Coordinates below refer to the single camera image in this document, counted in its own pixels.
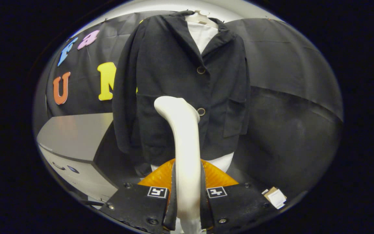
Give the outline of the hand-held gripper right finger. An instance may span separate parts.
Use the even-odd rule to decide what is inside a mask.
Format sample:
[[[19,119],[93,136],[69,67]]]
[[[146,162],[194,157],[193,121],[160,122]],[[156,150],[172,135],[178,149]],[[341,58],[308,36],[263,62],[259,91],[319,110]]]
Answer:
[[[239,183],[201,160],[200,219],[210,234],[239,234],[278,216],[256,183]]]

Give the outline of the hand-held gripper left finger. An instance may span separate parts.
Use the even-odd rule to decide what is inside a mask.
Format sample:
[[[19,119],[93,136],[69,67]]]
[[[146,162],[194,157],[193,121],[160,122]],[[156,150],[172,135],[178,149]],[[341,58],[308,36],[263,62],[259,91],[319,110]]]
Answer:
[[[124,183],[99,211],[137,234],[169,234],[176,227],[177,209],[172,159],[140,182]]]

